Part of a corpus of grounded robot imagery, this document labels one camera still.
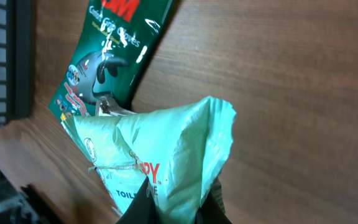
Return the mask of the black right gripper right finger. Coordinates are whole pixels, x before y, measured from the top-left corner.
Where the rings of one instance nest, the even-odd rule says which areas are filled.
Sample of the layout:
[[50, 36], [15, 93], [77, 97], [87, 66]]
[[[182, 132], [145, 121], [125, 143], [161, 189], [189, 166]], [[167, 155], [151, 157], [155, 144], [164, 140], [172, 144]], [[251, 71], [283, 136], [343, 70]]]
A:
[[212, 193], [209, 193], [196, 213], [195, 224], [231, 224], [231, 221], [222, 212]]

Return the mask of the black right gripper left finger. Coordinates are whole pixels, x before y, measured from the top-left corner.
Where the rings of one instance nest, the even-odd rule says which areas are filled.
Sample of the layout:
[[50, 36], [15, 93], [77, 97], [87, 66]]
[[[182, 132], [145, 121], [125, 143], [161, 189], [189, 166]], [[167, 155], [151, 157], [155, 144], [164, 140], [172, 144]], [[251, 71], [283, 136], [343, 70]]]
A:
[[157, 224], [158, 214], [151, 190], [149, 178], [146, 177], [137, 195], [117, 224]]

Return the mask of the light blue tissue packet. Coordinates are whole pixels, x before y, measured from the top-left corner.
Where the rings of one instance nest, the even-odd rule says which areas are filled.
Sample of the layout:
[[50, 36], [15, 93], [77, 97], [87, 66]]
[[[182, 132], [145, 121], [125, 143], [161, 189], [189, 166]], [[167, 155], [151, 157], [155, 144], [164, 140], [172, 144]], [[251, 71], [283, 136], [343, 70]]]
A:
[[124, 214], [142, 184], [163, 223], [193, 223], [229, 158], [236, 111], [212, 96], [151, 113], [72, 116], [62, 126]]

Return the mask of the green 3M gloves packet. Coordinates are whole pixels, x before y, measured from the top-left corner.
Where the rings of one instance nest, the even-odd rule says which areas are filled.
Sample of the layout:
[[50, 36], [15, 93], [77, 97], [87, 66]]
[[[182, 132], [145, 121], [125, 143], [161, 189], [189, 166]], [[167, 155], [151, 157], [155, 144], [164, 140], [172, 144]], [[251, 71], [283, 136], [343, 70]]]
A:
[[129, 106], [172, 7], [173, 0], [90, 1], [78, 45], [49, 104], [54, 116], [93, 116], [102, 96]]

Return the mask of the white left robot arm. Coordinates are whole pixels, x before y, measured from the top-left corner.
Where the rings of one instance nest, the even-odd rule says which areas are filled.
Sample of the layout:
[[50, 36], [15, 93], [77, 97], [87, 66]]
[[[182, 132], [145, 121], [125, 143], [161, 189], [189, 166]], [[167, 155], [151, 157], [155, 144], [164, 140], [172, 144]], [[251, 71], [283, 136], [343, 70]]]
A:
[[15, 189], [0, 171], [0, 223], [55, 224], [62, 220], [32, 185]]

